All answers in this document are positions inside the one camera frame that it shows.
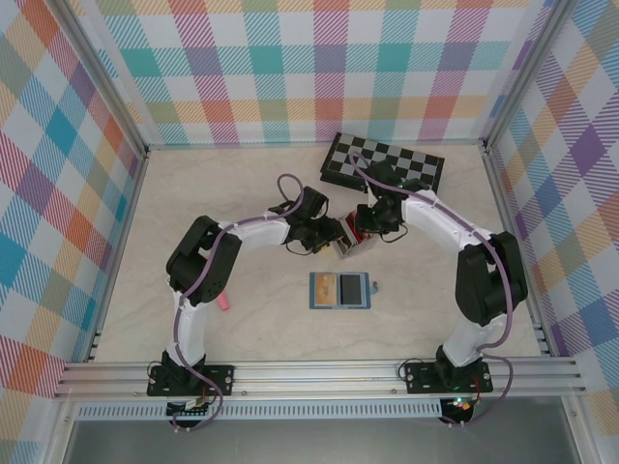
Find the checkered board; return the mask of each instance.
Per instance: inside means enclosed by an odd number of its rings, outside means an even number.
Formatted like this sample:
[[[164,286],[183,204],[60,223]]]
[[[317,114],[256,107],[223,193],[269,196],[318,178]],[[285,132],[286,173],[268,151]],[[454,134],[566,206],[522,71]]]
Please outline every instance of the checkered board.
[[[389,160],[402,181],[420,179],[438,192],[444,159],[339,132],[320,169],[320,180],[367,191],[366,183],[350,162],[348,155],[354,153],[361,153],[370,163]]]

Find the black bracket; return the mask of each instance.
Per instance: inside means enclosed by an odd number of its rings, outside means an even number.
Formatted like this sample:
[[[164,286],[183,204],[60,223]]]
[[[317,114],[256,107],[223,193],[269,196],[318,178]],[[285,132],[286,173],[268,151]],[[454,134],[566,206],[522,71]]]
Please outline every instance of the black bracket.
[[[480,393],[493,391],[492,379],[486,362],[474,362],[470,366],[470,382],[462,383],[453,390],[445,388],[434,362],[407,362],[404,365],[403,378],[406,381],[406,391],[415,393]]]
[[[234,386],[233,365],[203,364],[194,368],[204,377],[211,379],[221,389],[223,396],[232,394],[232,387]],[[149,377],[150,381],[146,389],[148,396],[213,396],[215,394],[212,387],[200,381],[179,382],[181,379],[173,375],[165,365],[151,367]]]

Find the beige floor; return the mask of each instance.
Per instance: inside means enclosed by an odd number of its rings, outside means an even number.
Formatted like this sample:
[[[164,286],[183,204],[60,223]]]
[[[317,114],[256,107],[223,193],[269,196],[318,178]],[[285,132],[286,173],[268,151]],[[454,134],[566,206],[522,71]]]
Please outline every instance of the beige floor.
[[[193,220],[256,216],[279,204],[275,181],[291,172],[331,199],[330,215],[365,196],[319,181],[326,146],[155,152],[139,198],[97,362],[158,360],[172,329],[165,262]],[[476,146],[416,147],[444,157],[439,196],[477,224],[502,230]],[[294,186],[288,186],[290,195]],[[315,256],[283,246],[241,255],[228,282],[231,308],[209,314],[206,352],[213,361],[342,360],[433,357],[459,315],[455,255],[411,229],[397,244],[340,261],[330,248]],[[369,310],[309,309],[309,273],[368,272],[379,283]],[[522,304],[509,356],[539,354]]]

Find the purple cable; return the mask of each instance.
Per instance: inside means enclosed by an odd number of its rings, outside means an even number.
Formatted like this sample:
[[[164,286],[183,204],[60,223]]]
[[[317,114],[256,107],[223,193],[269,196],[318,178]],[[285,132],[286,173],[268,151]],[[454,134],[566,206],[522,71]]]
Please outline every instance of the purple cable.
[[[408,190],[405,190],[403,188],[389,186],[387,184],[383,184],[382,182],[378,182],[375,179],[372,179],[368,174],[366,174],[364,171],[361,170],[361,168],[357,165],[357,162],[355,162],[355,160],[353,159],[353,156],[355,156],[358,159],[362,160],[366,164],[366,166],[369,166],[369,161],[360,153],[354,153],[354,154],[349,153],[348,154],[348,157],[350,158],[350,162],[352,163],[353,167],[355,168],[355,171],[357,171],[357,174],[359,174],[367,182],[369,182],[371,184],[374,184],[374,185],[376,185],[378,187],[381,187],[382,189],[394,191],[396,193],[403,193],[405,195],[412,196],[413,198],[415,198],[417,200],[423,201],[424,203],[427,203],[428,205],[430,205],[430,207],[436,208],[438,211],[443,213],[448,218],[453,219],[457,224],[461,225],[464,228],[464,230],[466,230],[471,235],[473,235],[473,237],[475,237],[477,240],[479,240],[482,243],[482,245],[484,245],[484,247],[486,247],[486,249],[488,250],[488,252],[492,256],[492,259],[494,260],[494,263],[496,264],[496,269],[498,270],[498,272],[499,272],[499,274],[501,276],[501,282],[503,283],[503,289],[505,290],[505,303],[506,303],[506,306],[507,306],[507,320],[505,322],[505,330],[503,331],[503,334],[499,337],[499,339],[494,341],[494,342],[492,342],[492,343],[484,343],[484,344],[478,346],[477,347],[477,351],[479,351],[481,353],[481,351],[483,349],[486,349],[486,348],[496,348],[496,347],[502,345],[503,343],[505,343],[505,340],[507,340],[508,336],[510,336],[510,332],[512,331],[512,323],[513,323],[513,320],[514,320],[514,302],[512,301],[512,291],[510,289],[510,281],[509,281],[508,276],[507,276],[507,271],[505,270],[505,266],[503,266],[503,263],[501,262],[501,258],[499,258],[499,255],[497,254],[497,252],[494,249],[494,247],[482,236],[482,234],[477,232],[468,222],[466,222],[466,220],[464,220],[462,217],[460,217],[459,215],[457,215],[456,213],[451,211],[449,208],[445,208],[440,203],[435,203],[431,199],[426,198],[426,197],[424,197],[424,196],[422,196],[422,195],[420,195],[418,193],[415,193],[414,191],[408,191]],[[507,385],[505,386],[505,389],[503,390],[501,395],[498,397],[496,402],[483,415],[481,415],[481,416],[471,420],[469,422],[469,424],[473,424],[473,423],[479,422],[480,420],[485,418],[488,415],[488,413],[490,413],[492,410],[496,409],[496,407],[507,396],[507,393],[509,392],[510,388],[512,387],[512,382],[514,380],[514,367],[512,366],[512,363],[510,362],[510,360],[508,360],[507,358],[504,358],[502,356],[489,355],[489,354],[486,354],[486,353],[482,353],[482,355],[484,355],[484,357],[486,357],[486,358],[489,358],[489,359],[492,359],[492,360],[502,361],[503,363],[505,363],[507,365],[507,367],[509,368],[509,370],[510,370],[510,376],[508,378]]]
[[[247,224],[247,223],[250,223],[250,222],[258,222],[258,221],[275,220],[275,219],[285,218],[285,217],[290,216],[291,214],[293,214],[295,211],[297,211],[301,207],[301,203],[303,203],[303,195],[304,195],[303,184],[301,183],[299,178],[297,176],[293,175],[293,174],[288,174],[288,173],[281,174],[278,177],[278,189],[280,190],[280,192],[284,196],[284,198],[285,198],[285,195],[283,194],[283,190],[281,189],[281,179],[283,179],[284,177],[288,177],[288,178],[292,179],[299,186],[300,193],[299,193],[299,198],[297,199],[297,202],[290,209],[288,209],[287,211],[285,211],[284,213],[282,213],[280,215],[273,215],[273,216],[268,216],[268,217],[264,217],[264,216],[248,217],[247,219],[242,219],[242,220],[239,220],[238,222],[235,222],[233,224],[225,226],[221,230],[221,232],[218,234],[218,236],[215,238],[215,241],[213,242],[213,246],[211,247],[211,252],[209,254],[209,259],[207,259],[206,264],[204,265],[204,268],[202,269],[202,273],[195,280],[193,285],[179,299],[179,304],[178,304],[178,307],[176,308],[176,315],[174,316],[174,332],[173,332],[174,333],[174,335],[173,335],[174,350],[176,351],[176,355],[178,356],[178,359],[181,361],[181,364],[185,367],[186,370],[188,370],[195,377],[197,377],[202,382],[204,382],[209,387],[211,387],[213,390],[215,390],[215,393],[217,394],[217,396],[218,396],[220,401],[219,401],[217,410],[215,411],[215,413],[213,413],[213,415],[210,418],[203,420],[201,423],[199,423],[198,425],[196,425],[195,427],[192,427],[192,428],[188,428],[188,427],[187,428],[182,428],[176,422],[176,417],[178,416],[178,413],[172,415],[172,424],[174,425],[174,427],[176,427],[177,431],[178,430],[185,430],[186,432],[191,432],[191,431],[199,430],[200,428],[205,427],[206,425],[208,425],[209,423],[211,423],[212,421],[215,420],[215,418],[220,414],[221,408],[223,407],[223,393],[221,392],[221,389],[218,387],[218,385],[215,382],[213,382],[208,377],[205,377],[202,374],[200,374],[197,370],[195,370],[188,363],[188,361],[183,356],[183,352],[181,351],[181,348],[179,346],[179,339],[178,339],[179,335],[178,335],[178,332],[179,332],[179,326],[180,326],[180,322],[181,322],[181,314],[183,313],[183,309],[182,309],[183,303],[184,303],[185,299],[187,297],[189,297],[200,286],[200,284],[202,283],[204,278],[206,278],[206,275],[209,274],[209,271],[211,269],[211,265],[213,263],[213,256],[217,252],[217,249],[218,249],[218,247],[220,245],[221,239],[223,238],[223,235],[225,235],[226,232],[232,230],[236,226]]]

